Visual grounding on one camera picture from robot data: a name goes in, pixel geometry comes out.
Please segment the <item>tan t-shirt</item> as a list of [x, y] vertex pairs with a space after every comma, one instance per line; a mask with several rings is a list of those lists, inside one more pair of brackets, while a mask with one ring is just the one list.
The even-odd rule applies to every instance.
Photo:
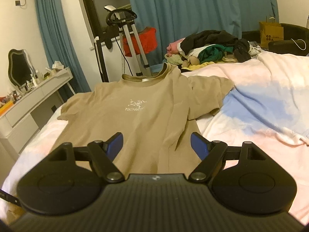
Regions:
[[54, 146], [83, 147], [120, 132], [124, 144], [114, 165], [123, 175], [189, 175], [200, 163], [190, 145], [196, 121], [217, 114], [233, 87], [228, 78], [186, 77], [169, 63], [155, 77], [123, 75], [62, 105], [59, 119], [67, 125]]

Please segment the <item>pile of clothes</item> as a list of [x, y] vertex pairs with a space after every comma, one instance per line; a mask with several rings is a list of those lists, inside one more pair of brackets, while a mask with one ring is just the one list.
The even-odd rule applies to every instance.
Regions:
[[243, 63], [262, 52], [254, 41], [239, 39], [224, 30], [205, 30], [170, 43], [165, 60], [189, 72], [216, 63]]

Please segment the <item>pastel duvet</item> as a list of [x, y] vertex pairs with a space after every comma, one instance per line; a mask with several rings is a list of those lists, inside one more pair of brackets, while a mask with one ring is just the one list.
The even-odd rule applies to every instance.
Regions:
[[[239, 146], [250, 140], [292, 175], [297, 194], [290, 213], [308, 223], [308, 58], [263, 52], [243, 63], [216, 63], [181, 73], [186, 77], [217, 76], [234, 87], [215, 115], [197, 119], [208, 140]], [[3, 189], [16, 194], [18, 181], [52, 150], [65, 129], [61, 107], [22, 152]]]

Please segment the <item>white dressing table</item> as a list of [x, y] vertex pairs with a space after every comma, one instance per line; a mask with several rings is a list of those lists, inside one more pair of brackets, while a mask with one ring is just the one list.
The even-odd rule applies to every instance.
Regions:
[[13, 160], [18, 159], [26, 145], [51, 118], [52, 107], [58, 108], [64, 103], [59, 89], [67, 85], [74, 92], [69, 83], [72, 79], [69, 68], [55, 73], [1, 116], [1, 145]]

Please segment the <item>black framed mirror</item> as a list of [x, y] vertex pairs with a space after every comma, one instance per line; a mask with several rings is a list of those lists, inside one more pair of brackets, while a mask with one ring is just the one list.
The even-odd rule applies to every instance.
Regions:
[[21, 88], [36, 74], [35, 68], [30, 63], [26, 50], [11, 49], [8, 53], [8, 78], [10, 82]]

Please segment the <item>red cloth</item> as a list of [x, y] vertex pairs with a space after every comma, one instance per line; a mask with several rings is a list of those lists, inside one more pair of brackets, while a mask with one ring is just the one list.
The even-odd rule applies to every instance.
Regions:
[[[139, 39], [140, 39], [140, 42], [141, 42], [141, 45], [143, 47], [143, 51], [145, 54], [148, 54], [154, 51], [158, 46], [155, 33], [156, 33], [156, 29], [153, 27], [146, 27], [143, 31], [138, 33]], [[139, 49], [136, 37], [134, 36], [134, 34], [130, 34], [130, 36], [131, 36], [132, 43], [134, 46], [134, 51], [137, 55], [139, 55], [140, 49]], [[132, 57], [126, 37], [123, 37], [123, 47], [124, 47], [125, 56]]]

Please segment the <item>blue curtain left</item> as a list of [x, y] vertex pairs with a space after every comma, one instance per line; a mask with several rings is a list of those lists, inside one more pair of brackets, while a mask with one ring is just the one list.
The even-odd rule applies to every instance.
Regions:
[[61, 0], [35, 0], [35, 7], [48, 64], [52, 66], [60, 61], [73, 74], [75, 92], [89, 92], [91, 89], [73, 47]]

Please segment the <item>blue curtain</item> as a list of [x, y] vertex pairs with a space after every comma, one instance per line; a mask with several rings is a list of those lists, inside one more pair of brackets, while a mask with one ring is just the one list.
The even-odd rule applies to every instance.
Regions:
[[163, 61], [167, 46], [203, 30], [225, 30], [240, 38], [258, 30], [270, 17], [279, 20], [277, 0], [130, 0], [136, 26], [156, 30], [157, 48], [147, 54], [150, 65]]
[[75, 92], [89, 92], [91, 89], [73, 47], [61, 0], [35, 0], [35, 7], [48, 64], [52, 66], [60, 61], [73, 74]]

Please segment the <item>brown paper bag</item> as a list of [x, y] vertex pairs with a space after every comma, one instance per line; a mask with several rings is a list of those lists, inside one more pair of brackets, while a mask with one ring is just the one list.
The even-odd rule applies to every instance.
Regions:
[[272, 41], [284, 40], [284, 28], [276, 21], [275, 17], [267, 17], [266, 21], [260, 21], [259, 30], [262, 48], [268, 48]]

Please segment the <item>black chair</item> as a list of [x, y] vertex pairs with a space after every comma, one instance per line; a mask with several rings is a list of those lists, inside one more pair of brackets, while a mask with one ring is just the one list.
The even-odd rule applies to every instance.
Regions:
[[281, 24], [281, 26], [283, 27], [284, 39], [271, 41], [266, 49], [277, 54], [307, 56], [308, 28], [292, 24]]

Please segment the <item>blue curtain right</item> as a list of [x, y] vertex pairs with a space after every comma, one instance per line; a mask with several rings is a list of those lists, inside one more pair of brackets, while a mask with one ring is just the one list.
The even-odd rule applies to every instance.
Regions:
[[258, 30], [270, 17], [279, 20], [277, 0], [130, 0], [136, 26], [156, 30], [157, 48], [147, 54], [150, 65], [163, 61], [167, 46], [203, 30], [225, 30], [240, 38]]

